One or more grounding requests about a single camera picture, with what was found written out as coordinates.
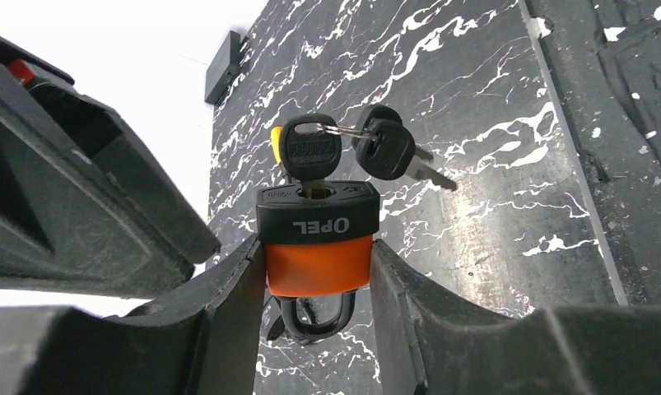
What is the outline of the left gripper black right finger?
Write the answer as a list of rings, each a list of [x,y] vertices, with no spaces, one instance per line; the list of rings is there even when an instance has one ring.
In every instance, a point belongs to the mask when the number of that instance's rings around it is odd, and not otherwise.
[[[510,318],[370,256],[386,394],[661,394],[661,305],[571,305]]]

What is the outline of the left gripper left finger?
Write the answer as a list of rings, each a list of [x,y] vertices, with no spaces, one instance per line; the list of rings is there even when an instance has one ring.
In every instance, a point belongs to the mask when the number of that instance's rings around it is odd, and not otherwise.
[[[125,317],[0,308],[0,394],[250,394],[265,277],[250,236]]]

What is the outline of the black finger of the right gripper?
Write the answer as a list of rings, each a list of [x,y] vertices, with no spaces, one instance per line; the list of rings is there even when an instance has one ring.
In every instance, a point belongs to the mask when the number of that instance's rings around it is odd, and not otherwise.
[[[0,36],[0,288],[154,298],[220,247],[115,109]]]

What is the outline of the orange padlock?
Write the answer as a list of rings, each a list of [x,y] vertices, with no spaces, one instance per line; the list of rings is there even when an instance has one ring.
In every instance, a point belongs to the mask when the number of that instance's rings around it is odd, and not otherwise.
[[[379,209],[380,195],[366,181],[327,181],[310,196],[299,184],[258,191],[258,240],[268,287],[294,337],[323,340],[351,320],[356,292],[370,281]],[[300,321],[298,299],[328,295],[341,297],[334,317],[323,323]]]

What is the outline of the bunch of black keys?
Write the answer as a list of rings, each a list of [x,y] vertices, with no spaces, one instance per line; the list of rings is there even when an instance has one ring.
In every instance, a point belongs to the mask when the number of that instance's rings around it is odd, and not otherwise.
[[[327,114],[304,114],[277,129],[276,156],[289,176],[302,183],[328,177],[342,156],[342,137],[351,138],[357,164],[370,176],[393,181],[407,176],[455,191],[457,183],[431,167],[434,156],[419,147],[398,112],[366,106],[355,127],[340,126]]]

